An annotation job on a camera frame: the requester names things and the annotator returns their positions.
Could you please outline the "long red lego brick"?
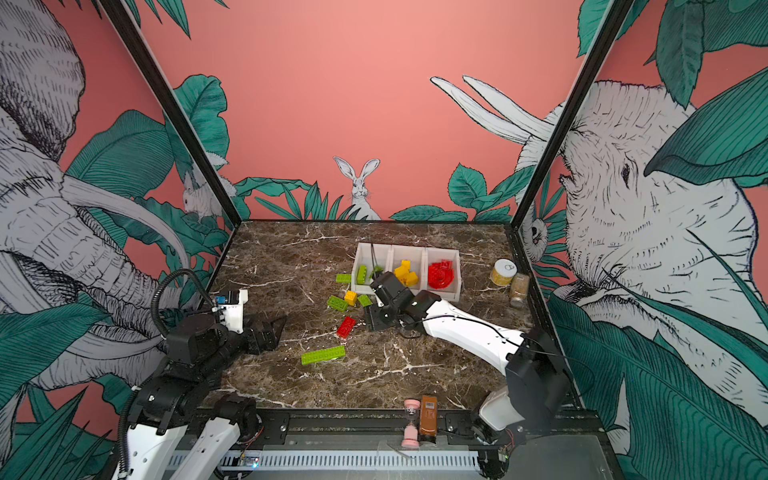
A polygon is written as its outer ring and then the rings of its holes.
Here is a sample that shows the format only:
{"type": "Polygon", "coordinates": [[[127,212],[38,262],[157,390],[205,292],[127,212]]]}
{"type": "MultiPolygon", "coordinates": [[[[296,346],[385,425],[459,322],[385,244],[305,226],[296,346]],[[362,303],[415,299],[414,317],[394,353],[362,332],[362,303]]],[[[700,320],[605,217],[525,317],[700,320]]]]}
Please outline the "long red lego brick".
{"type": "Polygon", "coordinates": [[[357,324],[357,320],[346,316],[336,331],[336,336],[340,339],[347,339],[357,324]]]}

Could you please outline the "long green lego brick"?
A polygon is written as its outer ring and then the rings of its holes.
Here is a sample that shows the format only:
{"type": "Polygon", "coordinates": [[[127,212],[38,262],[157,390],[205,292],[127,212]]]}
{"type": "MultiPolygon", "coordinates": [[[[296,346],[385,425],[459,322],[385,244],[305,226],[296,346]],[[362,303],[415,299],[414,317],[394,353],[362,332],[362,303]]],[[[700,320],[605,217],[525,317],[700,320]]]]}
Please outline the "long green lego brick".
{"type": "Polygon", "coordinates": [[[301,355],[303,366],[332,361],[346,356],[346,348],[343,345],[307,352],[301,355]]]}

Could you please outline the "white three-compartment bin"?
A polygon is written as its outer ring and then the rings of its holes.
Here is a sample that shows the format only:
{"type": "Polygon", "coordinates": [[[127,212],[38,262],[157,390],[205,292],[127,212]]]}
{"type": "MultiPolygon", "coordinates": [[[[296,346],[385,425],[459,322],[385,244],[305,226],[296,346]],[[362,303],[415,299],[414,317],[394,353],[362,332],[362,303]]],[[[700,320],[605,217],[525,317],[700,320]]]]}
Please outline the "white three-compartment bin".
{"type": "Polygon", "coordinates": [[[389,271],[413,293],[427,290],[458,302],[462,290],[460,252],[433,247],[359,243],[351,273],[351,290],[372,294],[372,274],[389,271]]]}

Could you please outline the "red arch lego piece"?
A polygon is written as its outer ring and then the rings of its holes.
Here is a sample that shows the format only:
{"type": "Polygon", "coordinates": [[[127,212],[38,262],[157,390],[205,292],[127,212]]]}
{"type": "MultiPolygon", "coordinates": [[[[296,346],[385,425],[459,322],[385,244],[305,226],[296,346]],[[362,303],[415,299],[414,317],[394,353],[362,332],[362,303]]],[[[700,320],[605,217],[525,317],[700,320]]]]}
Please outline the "red arch lego piece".
{"type": "Polygon", "coordinates": [[[453,262],[450,260],[431,263],[427,272],[427,283],[431,289],[447,289],[455,280],[453,262]]]}

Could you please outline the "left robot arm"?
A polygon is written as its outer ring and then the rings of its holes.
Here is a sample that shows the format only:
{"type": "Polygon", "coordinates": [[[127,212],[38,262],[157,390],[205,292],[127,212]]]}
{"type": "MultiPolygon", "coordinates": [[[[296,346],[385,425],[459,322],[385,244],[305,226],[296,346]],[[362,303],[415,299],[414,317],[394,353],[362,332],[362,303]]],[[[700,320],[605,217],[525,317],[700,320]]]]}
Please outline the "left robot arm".
{"type": "MultiPolygon", "coordinates": [[[[259,326],[248,322],[236,332],[216,322],[213,314],[199,313],[171,330],[168,358],[155,374],[133,387],[120,415],[112,478],[162,478],[223,371],[242,354],[275,350],[287,320],[281,316],[259,326]]],[[[224,478],[220,463],[225,454],[237,444],[249,445],[263,431],[253,400],[238,394],[219,399],[174,478],[224,478]]]]}

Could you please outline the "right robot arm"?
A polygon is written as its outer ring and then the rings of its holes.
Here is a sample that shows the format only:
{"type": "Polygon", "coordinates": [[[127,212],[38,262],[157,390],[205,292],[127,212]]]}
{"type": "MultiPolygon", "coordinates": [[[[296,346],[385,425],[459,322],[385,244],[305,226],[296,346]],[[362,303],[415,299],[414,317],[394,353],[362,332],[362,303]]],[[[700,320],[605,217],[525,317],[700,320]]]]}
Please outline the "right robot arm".
{"type": "Polygon", "coordinates": [[[564,403],[571,379],[564,357],[540,329],[504,328],[422,291],[405,300],[374,300],[364,308],[372,330],[400,328],[447,341],[499,371],[505,385],[491,392],[475,414],[473,429],[488,442],[508,427],[548,428],[564,403]]]}

